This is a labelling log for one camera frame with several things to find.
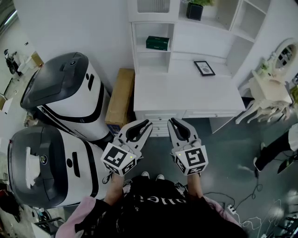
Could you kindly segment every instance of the pink sleeve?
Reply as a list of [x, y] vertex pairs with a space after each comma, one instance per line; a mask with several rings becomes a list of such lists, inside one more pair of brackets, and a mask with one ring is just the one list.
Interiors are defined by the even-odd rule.
[[59, 227], [56, 238], [75, 238], [80, 237], [80, 234], [75, 233], [75, 224], [81, 223], [85, 217], [93, 210], [96, 199], [85, 197], [73, 214], [69, 217], [66, 223]]

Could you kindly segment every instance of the person's hand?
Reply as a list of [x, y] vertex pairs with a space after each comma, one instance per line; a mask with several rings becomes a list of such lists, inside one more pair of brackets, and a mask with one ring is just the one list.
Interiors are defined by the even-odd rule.
[[112, 179], [106, 194], [104, 201], [109, 205], [114, 205], [118, 200], [121, 199], [123, 193], [123, 182], [124, 176], [113, 173]]
[[200, 175], [198, 173], [187, 176], [187, 188], [190, 196], [201, 198], [203, 197], [203, 191], [201, 187]]

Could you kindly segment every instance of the white mirror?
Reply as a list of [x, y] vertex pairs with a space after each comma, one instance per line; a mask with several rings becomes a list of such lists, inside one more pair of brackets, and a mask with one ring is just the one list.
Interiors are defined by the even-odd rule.
[[276, 58], [273, 61], [275, 74], [284, 75], [297, 56], [298, 42], [294, 39], [285, 40], [277, 49]]

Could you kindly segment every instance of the sneaker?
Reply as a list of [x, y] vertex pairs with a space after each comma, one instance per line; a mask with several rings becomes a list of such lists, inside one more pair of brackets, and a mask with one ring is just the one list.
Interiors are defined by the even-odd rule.
[[144, 171], [144, 172], [142, 173], [142, 176], [144, 176], [144, 177], [148, 177], [148, 178], [150, 179], [149, 173], [148, 173], [147, 171]]
[[255, 168], [256, 168], [259, 172], [261, 172], [261, 171], [256, 167], [256, 160], [257, 160], [257, 157], [255, 157], [255, 158], [253, 159], [253, 165], [255, 166]]
[[265, 147], [266, 147], [265, 143], [262, 142], [262, 143], [261, 143], [261, 150], [264, 149]]
[[157, 177], [156, 177], [156, 180], [157, 181], [158, 179], [161, 179], [161, 180], [164, 180], [164, 176], [162, 174], [159, 174]]

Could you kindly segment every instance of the green box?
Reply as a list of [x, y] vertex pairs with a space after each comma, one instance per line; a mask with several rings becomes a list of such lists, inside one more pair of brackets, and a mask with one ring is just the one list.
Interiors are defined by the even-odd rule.
[[146, 40], [146, 48], [156, 49], [156, 50], [169, 50], [169, 38], [149, 36]]

